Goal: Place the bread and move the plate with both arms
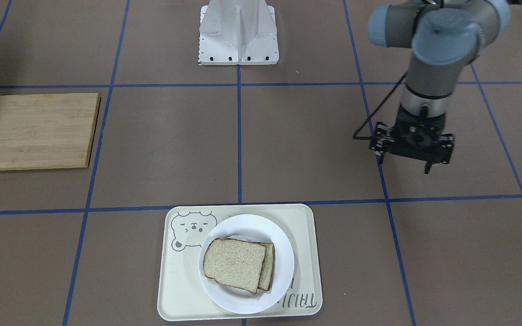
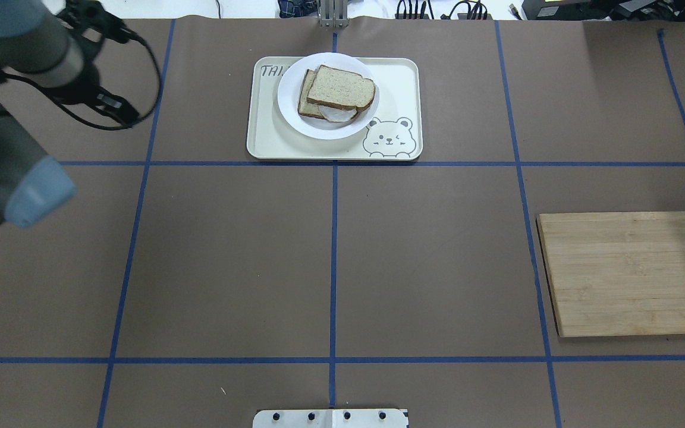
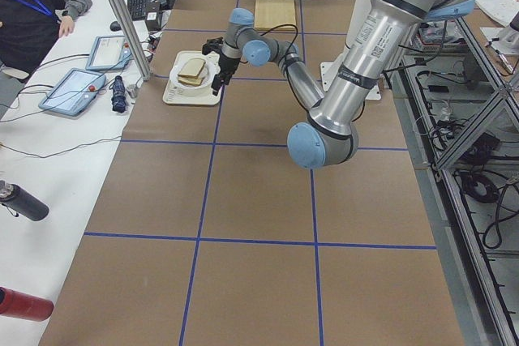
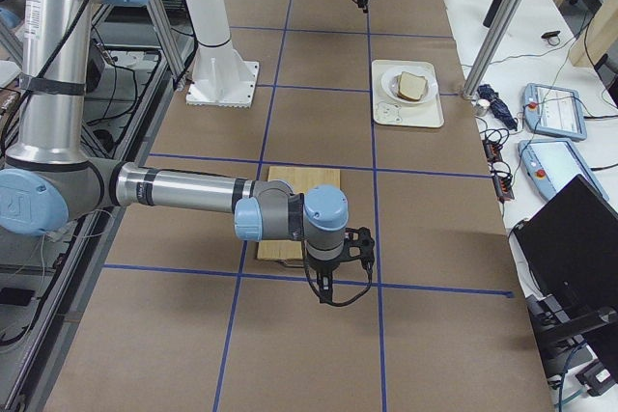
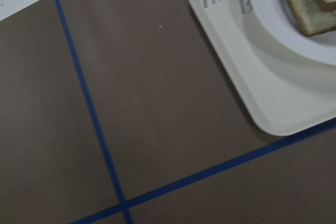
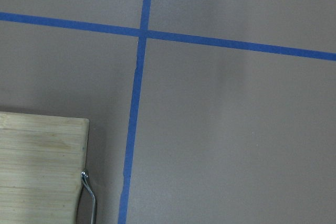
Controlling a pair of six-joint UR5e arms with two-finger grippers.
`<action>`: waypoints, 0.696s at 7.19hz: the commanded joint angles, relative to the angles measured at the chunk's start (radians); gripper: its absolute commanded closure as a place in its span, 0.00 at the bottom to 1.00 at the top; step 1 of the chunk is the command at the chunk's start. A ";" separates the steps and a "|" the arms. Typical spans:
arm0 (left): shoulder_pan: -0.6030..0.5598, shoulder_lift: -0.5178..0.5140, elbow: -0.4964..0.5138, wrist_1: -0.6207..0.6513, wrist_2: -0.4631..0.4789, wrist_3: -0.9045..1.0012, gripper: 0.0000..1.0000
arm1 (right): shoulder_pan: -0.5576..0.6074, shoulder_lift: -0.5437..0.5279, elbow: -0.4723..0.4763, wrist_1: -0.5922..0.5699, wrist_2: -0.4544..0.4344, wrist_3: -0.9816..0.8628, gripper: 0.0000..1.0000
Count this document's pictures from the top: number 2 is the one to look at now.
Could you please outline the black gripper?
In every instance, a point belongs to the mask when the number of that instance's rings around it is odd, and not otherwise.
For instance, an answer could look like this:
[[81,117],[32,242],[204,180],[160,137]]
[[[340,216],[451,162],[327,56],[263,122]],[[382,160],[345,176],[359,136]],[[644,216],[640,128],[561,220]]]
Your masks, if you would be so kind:
[[140,113],[124,97],[112,94],[101,86],[100,73],[95,65],[85,65],[77,74],[74,70],[51,70],[51,98],[59,105],[96,105],[96,112],[119,125],[131,127]]

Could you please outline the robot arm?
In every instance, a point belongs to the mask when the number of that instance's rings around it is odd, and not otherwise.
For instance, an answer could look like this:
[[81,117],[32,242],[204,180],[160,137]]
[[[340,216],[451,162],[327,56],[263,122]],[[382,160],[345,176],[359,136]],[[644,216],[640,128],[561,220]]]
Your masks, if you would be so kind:
[[[100,83],[95,58],[106,40],[147,41],[98,1],[0,1],[0,84],[24,82],[80,124],[131,129],[147,118]],[[76,193],[60,163],[0,103],[0,225],[29,228]]]

